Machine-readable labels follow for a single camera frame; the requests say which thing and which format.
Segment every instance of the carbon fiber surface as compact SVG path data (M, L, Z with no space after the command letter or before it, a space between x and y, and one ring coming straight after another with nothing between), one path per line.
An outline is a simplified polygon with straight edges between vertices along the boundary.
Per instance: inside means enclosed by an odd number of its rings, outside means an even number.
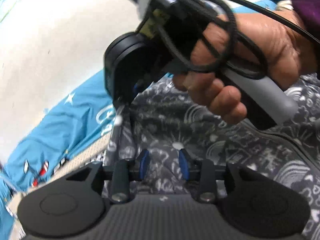
M26 236L24 240L43 240ZM216 206L199 204L190 195L137 195L113 205L91 230L67 240L254 240L221 217ZM299 235L281 240L302 240Z

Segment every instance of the white wall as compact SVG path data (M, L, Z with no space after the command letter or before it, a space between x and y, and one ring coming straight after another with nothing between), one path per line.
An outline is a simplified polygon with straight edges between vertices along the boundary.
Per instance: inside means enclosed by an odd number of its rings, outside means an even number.
M103 67L139 21L129 0L22 0L0 24L0 161L71 90Z

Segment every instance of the wrist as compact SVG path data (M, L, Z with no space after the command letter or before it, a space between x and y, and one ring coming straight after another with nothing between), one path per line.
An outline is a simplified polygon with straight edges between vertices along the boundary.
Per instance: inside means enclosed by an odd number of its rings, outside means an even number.
M302 19L295 11L277 11L275 12L279 16L286 18L292 23L296 24L302 29L306 29ZM300 34L296 33L292 29L286 27L286 32L291 40L292 46L299 55L300 60L300 75L310 74L317 72L317 59L313 44Z

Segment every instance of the yellow tape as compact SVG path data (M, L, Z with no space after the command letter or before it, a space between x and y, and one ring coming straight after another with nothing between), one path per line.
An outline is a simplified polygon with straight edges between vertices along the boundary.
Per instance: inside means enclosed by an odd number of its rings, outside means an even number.
M163 26L167 20L170 18L169 14L165 13L160 9L155 9L153 11L153 15L158 19L159 23ZM149 39L154 38L156 36L156 23L152 19L148 19L146 23L142 26L140 33L146 35Z

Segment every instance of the hand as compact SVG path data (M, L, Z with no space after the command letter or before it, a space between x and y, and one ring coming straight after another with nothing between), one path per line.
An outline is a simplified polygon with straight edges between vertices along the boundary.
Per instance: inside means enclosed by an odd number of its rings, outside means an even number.
M291 22L304 27L300 18L293 11L276 12ZM316 59L312 44L281 23L259 13L236 14L238 29L260 47L268 60L269 73L282 89L289 88L300 75L316 71ZM222 52L228 34L214 24L209 24L204 31L206 39ZM236 44L235 54L257 63L257 59L243 44ZM192 53L191 61L195 65L214 62L204 43L199 40ZM173 77L175 87L188 91L192 100L221 115L229 124L236 124L247 115L247 109L240 102L241 93L233 86L224 86L214 73L189 72L187 75Z

